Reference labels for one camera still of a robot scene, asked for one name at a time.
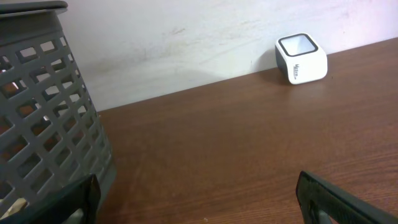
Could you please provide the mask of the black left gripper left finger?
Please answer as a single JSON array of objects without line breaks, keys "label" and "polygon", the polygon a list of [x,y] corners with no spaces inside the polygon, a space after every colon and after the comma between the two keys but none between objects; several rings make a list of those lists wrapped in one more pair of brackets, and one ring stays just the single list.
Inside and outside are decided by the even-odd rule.
[{"label": "black left gripper left finger", "polygon": [[86,175],[43,200],[1,220],[3,224],[63,223],[77,210],[83,215],[80,223],[94,223],[101,199],[96,175]]}]

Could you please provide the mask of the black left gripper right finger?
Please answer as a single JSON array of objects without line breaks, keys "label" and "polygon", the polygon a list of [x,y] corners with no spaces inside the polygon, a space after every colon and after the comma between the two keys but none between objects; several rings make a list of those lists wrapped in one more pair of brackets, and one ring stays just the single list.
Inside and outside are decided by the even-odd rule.
[{"label": "black left gripper right finger", "polygon": [[306,171],[295,189],[303,221],[309,223],[397,223],[397,217]]}]

